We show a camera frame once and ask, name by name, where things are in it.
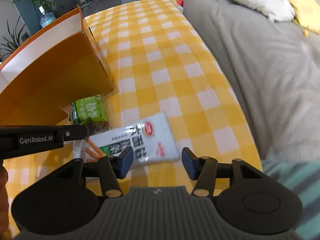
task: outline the human hand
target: human hand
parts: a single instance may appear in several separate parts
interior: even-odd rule
[[[8,194],[5,184],[8,181],[8,172],[2,166],[3,161],[0,161],[0,233],[7,231],[9,226],[9,203]]]

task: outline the green snack package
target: green snack package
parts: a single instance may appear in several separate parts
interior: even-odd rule
[[[63,109],[72,124],[84,124],[88,136],[110,130],[106,111],[100,95],[79,99]]]

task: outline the red oval logo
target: red oval logo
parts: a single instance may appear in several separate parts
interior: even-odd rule
[[[147,137],[153,136],[154,128],[151,122],[149,121],[144,122],[143,133]]]

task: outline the yellow tassel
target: yellow tassel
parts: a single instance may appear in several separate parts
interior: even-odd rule
[[[309,32],[307,29],[304,30],[303,35],[308,38],[309,37]]]

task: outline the wall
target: wall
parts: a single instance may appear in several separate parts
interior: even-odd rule
[[[9,28],[12,30],[15,28],[15,25],[17,23],[17,20],[19,18],[19,13],[17,11],[17,8],[13,4],[12,0],[0,0],[0,43],[6,44],[7,42],[4,40],[2,36],[5,36],[7,39],[10,40],[9,34],[8,34],[8,29],[7,29],[7,19],[9,23]],[[24,22],[22,19],[19,20],[17,30],[19,31],[21,27],[23,26]],[[22,35],[27,32],[28,35],[30,36],[30,33],[28,31],[28,28],[24,28],[22,31]],[[6,50],[0,50],[0,56],[6,54]]]
[[[33,35],[38,32],[41,28],[39,24],[41,18],[39,8],[30,0],[14,0],[14,3],[30,33]]]

